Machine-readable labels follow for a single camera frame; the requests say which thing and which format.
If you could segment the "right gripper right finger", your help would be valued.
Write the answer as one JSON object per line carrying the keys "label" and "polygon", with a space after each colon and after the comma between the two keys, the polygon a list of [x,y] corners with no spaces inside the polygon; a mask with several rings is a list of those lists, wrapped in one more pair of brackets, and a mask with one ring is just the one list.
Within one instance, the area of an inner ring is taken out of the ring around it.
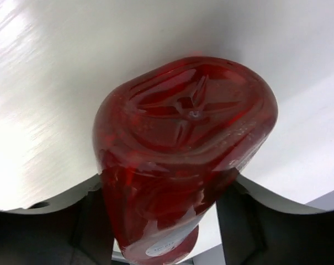
{"label": "right gripper right finger", "polygon": [[216,202],[226,264],[334,264],[334,210],[286,199],[239,173]]}

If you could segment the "red liquid bottle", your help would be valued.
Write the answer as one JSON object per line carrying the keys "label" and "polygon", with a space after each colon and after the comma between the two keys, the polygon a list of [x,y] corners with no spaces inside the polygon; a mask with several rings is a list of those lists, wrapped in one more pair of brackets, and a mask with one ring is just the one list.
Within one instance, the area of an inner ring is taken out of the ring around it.
{"label": "red liquid bottle", "polygon": [[205,213],[273,130],[275,95],[257,73],[186,57],[113,89],[93,148],[110,223],[133,264],[173,264],[194,248]]}

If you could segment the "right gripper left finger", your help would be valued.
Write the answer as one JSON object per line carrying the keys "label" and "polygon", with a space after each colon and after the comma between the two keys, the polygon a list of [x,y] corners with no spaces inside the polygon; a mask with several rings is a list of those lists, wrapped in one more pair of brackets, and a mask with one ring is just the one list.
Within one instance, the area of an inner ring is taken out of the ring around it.
{"label": "right gripper left finger", "polygon": [[31,206],[0,211],[0,264],[113,264],[99,176]]}

